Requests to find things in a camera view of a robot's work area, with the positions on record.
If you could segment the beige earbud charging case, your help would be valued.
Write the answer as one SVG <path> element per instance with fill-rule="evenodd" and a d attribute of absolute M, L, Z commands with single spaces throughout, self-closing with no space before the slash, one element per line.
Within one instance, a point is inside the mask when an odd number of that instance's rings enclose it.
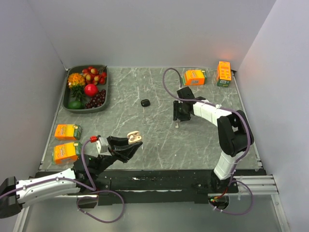
<path fill-rule="evenodd" d="M 142 141 L 142 136 L 139 131 L 132 131 L 127 134 L 127 139 L 129 144 L 134 144 Z"/>

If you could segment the black earbud charging case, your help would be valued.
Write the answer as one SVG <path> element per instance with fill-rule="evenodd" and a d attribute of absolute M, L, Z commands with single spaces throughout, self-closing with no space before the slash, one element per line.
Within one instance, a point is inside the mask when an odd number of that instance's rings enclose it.
<path fill-rule="evenodd" d="M 142 107 L 148 107 L 148 106 L 151 105 L 149 99 L 143 99 L 143 100 L 141 100 L 140 104 L 141 104 Z"/>

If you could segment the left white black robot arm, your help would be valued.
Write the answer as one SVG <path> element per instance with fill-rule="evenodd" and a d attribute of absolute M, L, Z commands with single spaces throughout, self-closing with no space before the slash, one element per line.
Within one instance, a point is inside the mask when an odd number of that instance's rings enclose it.
<path fill-rule="evenodd" d="M 143 144 L 137 131 L 125 138 L 92 136 L 87 143 L 96 143 L 98 155 L 85 154 L 82 146 L 80 157 L 72 168 L 28 180 L 17 180 L 14 176 L 6 178 L 0 186 L 0 217 L 15 216 L 24 207 L 52 197 L 96 191 L 98 176 L 116 161 L 127 163 Z"/>

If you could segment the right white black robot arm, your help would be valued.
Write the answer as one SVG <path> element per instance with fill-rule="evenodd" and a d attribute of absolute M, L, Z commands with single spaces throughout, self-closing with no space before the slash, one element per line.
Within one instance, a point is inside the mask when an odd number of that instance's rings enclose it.
<path fill-rule="evenodd" d="M 245 113 L 210 103 L 203 97 L 195 97 L 189 87 L 177 91 L 173 102 L 173 120 L 189 121 L 191 116 L 202 118 L 218 130 L 221 154 L 213 170 L 211 187 L 222 192 L 232 181 L 238 162 L 247 155 L 254 138 Z"/>

